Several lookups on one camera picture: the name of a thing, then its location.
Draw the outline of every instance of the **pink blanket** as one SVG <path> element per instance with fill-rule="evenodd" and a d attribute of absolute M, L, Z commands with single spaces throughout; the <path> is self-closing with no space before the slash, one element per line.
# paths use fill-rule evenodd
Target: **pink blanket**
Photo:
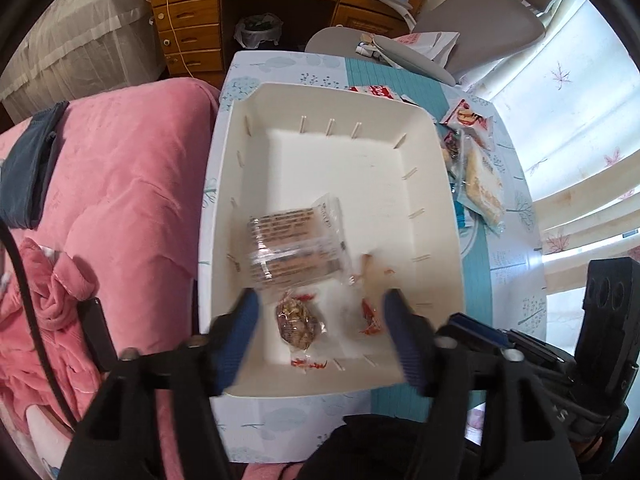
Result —
<path fill-rule="evenodd" d="M 94 284 L 84 279 L 65 253 L 53 264 L 30 238 L 19 249 L 45 350 L 69 408 L 79 420 L 100 386 L 76 311 L 78 301 L 91 296 Z M 34 404 L 52 407 L 65 420 L 34 350 L 14 276 L 0 294 L 0 400 L 23 433 L 29 432 L 26 410 Z"/>
<path fill-rule="evenodd" d="M 73 101 L 42 222 L 14 232 L 64 251 L 96 285 L 120 352 L 169 350 L 191 333 L 202 192 L 220 92 L 173 78 Z M 0 135 L 6 158 L 25 121 Z M 159 405 L 169 478 L 180 478 L 168 404 Z"/>

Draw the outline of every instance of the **pink bedding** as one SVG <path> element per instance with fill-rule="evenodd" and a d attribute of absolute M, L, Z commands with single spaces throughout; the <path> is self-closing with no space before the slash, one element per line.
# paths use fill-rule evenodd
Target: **pink bedding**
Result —
<path fill-rule="evenodd" d="M 14 232 L 65 251 L 97 284 L 116 351 L 174 348 L 191 333 L 198 228 L 220 92 L 190 78 L 74 101 L 37 230 Z M 0 135 L 6 158 L 25 121 Z M 171 433 L 168 403 L 161 433 Z M 169 478 L 181 476 L 163 439 Z"/>

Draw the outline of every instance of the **tablecloth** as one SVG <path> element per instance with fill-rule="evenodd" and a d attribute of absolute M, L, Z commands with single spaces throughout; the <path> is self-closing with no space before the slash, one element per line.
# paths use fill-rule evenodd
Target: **tablecloth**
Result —
<path fill-rule="evenodd" d="M 497 149 L 492 161 L 504 183 L 507 213 L 505 231 L 497 236 L 480 221 L 460 232 L 466 312 L 497 328 L 517 328 L 544 339 L 546 291 L 542 244 L 529 189 L 518 156 L 495 107 L 456 88 L 406 70 L 297 52 L 238 52 L 231 63 L 220 96 L 220 111 L 209 152 L 202 200 L 198 262 L 200 330 L 210 323 L 213 219 L 226 126 L 233 101 L 247 97 L 262 82 L 297 83 L 345 89 L 384 84 L 406 94 L 431 115 L 441 118 L 451 102 L 466 98 L 474 109 L 495 118 Z M 223 441 L 236 462 L 295 462 L 310 453 L 337 426 L 344 415 L 383 413 L 424 420 L 427 400 L 407 385 L 338 396 L 293 399 L 213 399 Z"/>

